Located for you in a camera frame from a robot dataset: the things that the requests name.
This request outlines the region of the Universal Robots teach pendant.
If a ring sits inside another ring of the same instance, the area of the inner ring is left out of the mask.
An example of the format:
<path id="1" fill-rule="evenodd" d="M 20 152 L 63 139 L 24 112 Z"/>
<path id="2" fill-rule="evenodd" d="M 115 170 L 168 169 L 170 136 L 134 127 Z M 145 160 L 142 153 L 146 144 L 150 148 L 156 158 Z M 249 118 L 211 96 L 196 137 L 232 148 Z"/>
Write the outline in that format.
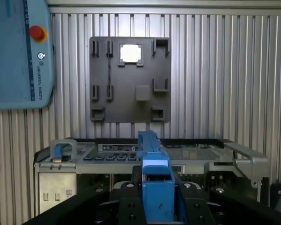
<path id="1" fill-rule="evenodd" d="M 46 107 L 54 80 L 46 0 L 0 0 L 0 110 Z"/>

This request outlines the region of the silver CPU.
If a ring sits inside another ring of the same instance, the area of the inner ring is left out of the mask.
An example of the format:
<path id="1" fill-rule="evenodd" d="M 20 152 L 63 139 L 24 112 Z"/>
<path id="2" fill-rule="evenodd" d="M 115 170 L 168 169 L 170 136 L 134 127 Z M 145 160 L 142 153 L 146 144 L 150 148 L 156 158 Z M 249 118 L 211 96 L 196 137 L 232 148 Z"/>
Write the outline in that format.
<path id="1" fill-rule="evenodd" d="M 138 63 L 141 60 L 141 47 L 139 45 L 122 45 L 120 59 L 124 63 Z"/>

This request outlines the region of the grey parts rack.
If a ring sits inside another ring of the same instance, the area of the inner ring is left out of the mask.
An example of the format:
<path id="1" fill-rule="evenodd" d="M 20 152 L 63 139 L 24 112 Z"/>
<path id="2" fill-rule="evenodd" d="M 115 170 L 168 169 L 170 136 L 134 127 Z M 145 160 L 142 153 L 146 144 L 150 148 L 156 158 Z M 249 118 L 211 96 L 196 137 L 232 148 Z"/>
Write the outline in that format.
<path id="1" fill-rule="evenodd" d="M 122 45 L 139 45 L 141 60 L 122 62 Z M 169 122 L 170 51 L 167 37 L 90 38 L 90 119 L 106 123 Z"/>

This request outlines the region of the open black PC case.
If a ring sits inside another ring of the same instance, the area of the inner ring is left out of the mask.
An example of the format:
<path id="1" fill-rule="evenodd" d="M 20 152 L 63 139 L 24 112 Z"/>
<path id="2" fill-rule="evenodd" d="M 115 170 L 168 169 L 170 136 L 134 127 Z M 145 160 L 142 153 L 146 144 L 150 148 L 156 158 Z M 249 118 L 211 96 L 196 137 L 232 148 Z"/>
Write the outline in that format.
<path id="1" fill-rule="evenodd" d="M 268 205 L 269 161 L 267 157 L 246 146 L 227 139 L 160 139 L 170 157 L 176 175 L 206 174 L 207 172 L 233 172 L 237 177 L 251 180 L 252 187 L 263 188 L 261 198 Z M 64 144 L 63 160 L 53 163 L 53 147 Z M 132 178 L 133 167 L 141 167 L 137 157 L 137 139 L 97 138 L 54 140 L 50 146 L 35 154 L 35 172 L 38 196 L 40 173 L 75 173 L 77 194 L 91 187 L 120 188 Z M 180 222 L 145 225 L 185 225 Z"/>

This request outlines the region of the blue case latch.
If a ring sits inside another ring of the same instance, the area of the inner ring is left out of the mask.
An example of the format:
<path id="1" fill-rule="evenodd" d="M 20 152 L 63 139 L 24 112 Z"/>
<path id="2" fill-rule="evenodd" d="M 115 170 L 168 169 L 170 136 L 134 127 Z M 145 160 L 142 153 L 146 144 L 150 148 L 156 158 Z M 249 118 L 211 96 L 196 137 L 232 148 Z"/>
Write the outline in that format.
<path id="1" fill-rule="evenodd" d="M 53 147 L 53 156 L 52 162 L 53 163 L 61 163 L 63 160 L 63 147 L 64 144 L 57 144 Z"/>

